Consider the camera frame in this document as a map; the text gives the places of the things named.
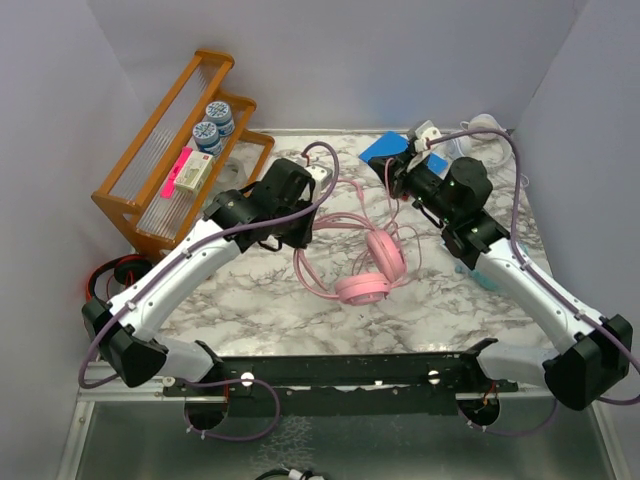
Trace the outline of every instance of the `headphone ear cup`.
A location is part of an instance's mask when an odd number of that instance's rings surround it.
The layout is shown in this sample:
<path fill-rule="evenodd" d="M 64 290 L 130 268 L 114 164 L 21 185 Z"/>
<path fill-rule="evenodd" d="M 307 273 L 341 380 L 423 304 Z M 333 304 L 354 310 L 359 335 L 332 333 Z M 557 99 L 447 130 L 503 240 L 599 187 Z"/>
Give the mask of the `headphone ear cup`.
<path fill-rule="evenodd" d="M 363 273 L 338 281 L 334 288 L 342 303 L 369 305 L 385 299 L 391 292 L 391 283 L 382 273 Z"/>
<path fill-rule="evenodd" d="M 128 277 L 132 275 L 133 282 L 135 283 L 149 273 L 152 268 L 153 265 L 151 262 L 142 257 L 125 259 L 113 268 L 113 278 L 116 282 L 125 285 Z"/>
<path fill-rule="evenodd" d="M 406 272 L 407 265 L 391 235 L 384 230 L 367 233 L 367 248 L 380 272 L 393 283 Z"/>

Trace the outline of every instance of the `pink headphones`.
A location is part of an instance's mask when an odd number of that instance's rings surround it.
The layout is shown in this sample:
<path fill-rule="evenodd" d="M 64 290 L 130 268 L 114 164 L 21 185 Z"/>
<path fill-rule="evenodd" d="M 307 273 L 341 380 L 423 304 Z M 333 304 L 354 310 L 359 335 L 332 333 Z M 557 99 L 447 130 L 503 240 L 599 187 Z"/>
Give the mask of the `pink headphones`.
<path fill-rule="evenodd" d="M 388 177 L 389 162 L 385 169 L 385 177 Z M 329 300 L 339 300 L 347 305 L 367 305 L 378 302 L 387 297 L 393 288 L 407 285 L 409 281 L 404 278 L 407 273 L 407 264 L 405 261 L 400 236 L 398 231 L 401 228 L 410 228 L 415 233 L 418 232 L 410 226 L 398 226 L 395 219 L 400 209 L 400 204 L 396 200 L 396 210 L 392 214 L 391 219 L 383 228 L 377 228 L 365 211 L 364 193 L 362 187 L 353 180 L 340 179 L 339 182 L 350 183 L 356 188 L 358 199 L 364 216 L 355 213 L 339 212 L 325 215 L 316 219 L 313 229 L 322 230 L 326 228 L 339 229 L 359 229 L 367 230 L 366 244 L 367 249 L 356 258 L 352 267 L 352 276 L 339 280 L 335 286 L 335 294 L 330 293 L 327 286 L 322 282 L 317 273 L 313 270 L 307 260 L 304 250 L 297 249 L 293 253 L 293 268 L 300 280 L 300 283 L 310 292 L 319 297 Z M 387 202 L 389 210 L 393 212 L 391 197 L 387 193 Z M 356 223 L 343 223 L 338 220 L 349 219 Z M 422 251 L 420 242 L 418 241 L 418 250 L 420 253 L 420 266 L 422 265 Z M 360 273 L 367 257 L 370 256 L 376 265 L 378 272 Z M 323 290 L 319 291 L 313 288 L 302 275 L 300 265 L 304 267 L 309 276 Z"/>

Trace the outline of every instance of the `small white object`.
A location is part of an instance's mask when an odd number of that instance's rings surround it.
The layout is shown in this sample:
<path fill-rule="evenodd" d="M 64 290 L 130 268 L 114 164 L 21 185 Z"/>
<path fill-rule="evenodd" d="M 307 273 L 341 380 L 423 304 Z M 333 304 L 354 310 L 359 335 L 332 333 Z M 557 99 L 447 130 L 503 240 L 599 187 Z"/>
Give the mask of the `small white object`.
<path fill-rule="evenodd" d="M 440 372 L 437 370 L 431 370 L 429 372 L 429 383 L 431 385 L 437 385 L 440 383 Z"/>
<path fill-rule="evenodd" d="M 488 113 L 481 113 L 480 115 L 476 115 L 469 122 L 469 130 L 473 130 L 475 128 L 495 128 L 497 130 L 503 130 L 498 121 Z M 473 138 L 477 138 L 478 140 L 495 140 L 498 136 L 495 133 L 481 133 L 478 135 L 474 135 Z"/>
<path fill-rule="evenodd" d="M 214 157 L 210 153 L 191 152 L 182 170 L 174 180 L 176 190 L 197 195 L 211 173 Z"/>
<path fill-rule="evenodd" d="M 305 167 L 305 170 L 311 174 L 311 177 L 316 182 L 316 187 L 313 190 L 313 196 L 311 198 L 309 195 L 309 187 L 302 192 L 302 196 L 300 198 L 304 200 L 309 200 L 311 202 L 315 202 L 320 198 L 322 192 L 329 186 L 331 183 L 331 177 L 333 176 L 333 170 L 327 167 L 321 167 L 319 165 L 309 165 Z"/>
<path fill-rule="evenodd" d="M 504 128 L 502 128 L 502 126 L 500 126 L 500 124 L 498 123 L 498 121 L 493 117 L 493 115 L 490 115 L 488 113 L 481 113 L 480 115 L 476 115 L 475 117 L 473 117 L 471 119 L 470 122 L 468 122 L 467 124 L 467 129 L 471 130 L 471 129 L 475 129 L 475 128 L 493 128 L 496 130 L 502 130 L 505 131 Z M 461 140 L 462 138 L 466 138 L 467 140 L 469 140 L 469 152 L 471 151 L 471 146 L 473 145 L 470 141 L 469 137 L 461 137 L 458 140 Z M 500 160 L 499 163 L 497 163 L 496 165 L 490 165 L 492 168 L 498 168 L 498 167 L 502 167 L 505 163 L 507 163 L 510 159 L 511 156 L 513 155 L 513 150 L 511 148 L 511 145 L 509 144 L 509 142 L 507 142 L 507 140 L 505 140 L 503 137 L 495 134 L 495 133 L 479 133 L 477 135 L 472 135 L 472 138 L 474 138 L 475 140 L 479 140 L 481 142 L 487 142 L 487 141 L 491 141 L 491 140 L 498 140 L 498 142 L 500 143 L 500 148 L 502 148 L 502 160 Z M 461 147 L 463 149 L 466 149 L 467 146 L 465 145 L 461 145 Z"/>
<path fill-rule="evenodd" d="M 253 373 L 251 372 L 244 372 L 242 375 L 240 375 L 240 379 L 241 380 L 253 380 L 255 379 L 255 377 L 253 376 Z M 253 385 L 253 382 L 242 382 L 242 385 L 245 387 L 250 387 L 251 385 Z"/>
<path fill-rule="evenodd" d="M 435 127 L 431 120 L 427 120 L 417 128 L 410 130 L 409 135 L 412 134 L 416 136 L 416 140 L 413 142 L 413 147 L 417 154 L 409 162 L 409 165 L 407 166 L 408 172 L 424 162 L 431 153 L 432 149 L 427 145 L 427 143 L 442 136 L 440 130 Z"/>

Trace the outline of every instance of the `white plug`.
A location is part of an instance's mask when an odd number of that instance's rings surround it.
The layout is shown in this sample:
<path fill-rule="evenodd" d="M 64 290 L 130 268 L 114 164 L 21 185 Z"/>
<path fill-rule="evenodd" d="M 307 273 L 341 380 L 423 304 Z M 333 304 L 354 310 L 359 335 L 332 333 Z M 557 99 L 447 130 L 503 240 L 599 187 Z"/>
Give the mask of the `white plug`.
<path fill-rule="evenodd" d="M 295 469 L 289 470 L 289 480 L 300 480 L 302 478 L 302 472 Z M 324 477 L 314 475 L 313 477 L 305 477 L 305 480 L 324 480 Z"/>
<path fill-rule="evenodd" d="M 309 187 L 305 189 L 302 193 L 303 200 L 309 200 L 311 202 L 315 202 L 320 198 L 322 192 L 329 186 L 331 183 L 331 177 L 333 176 L 333 170 L 328 167 L 321 167 L 319 165 L 309 165 L 305 167 L 305 170 L 311 174 L 311 177 L 316 182 L 316 187 L 313 190 L 313 196 L 311 198 L 309 195 Z"/>

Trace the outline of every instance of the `blue lid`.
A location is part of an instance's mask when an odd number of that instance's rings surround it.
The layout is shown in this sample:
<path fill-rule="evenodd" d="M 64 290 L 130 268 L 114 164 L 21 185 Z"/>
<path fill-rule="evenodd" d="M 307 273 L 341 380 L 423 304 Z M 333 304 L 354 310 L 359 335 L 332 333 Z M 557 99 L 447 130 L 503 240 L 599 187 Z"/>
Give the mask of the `blue lid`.
<path fill-rule="evenodd" d="M 212 102 L 205 110 L 207 119 L 220 125 L 231 120 L 231 107 L 226 102 Z"/>
<path fill-rule="evenodd" d="M 213 122 L 200 122 L 193 127 L 196 143 L 215 141 L 219 137 L 218 127 Z"/>

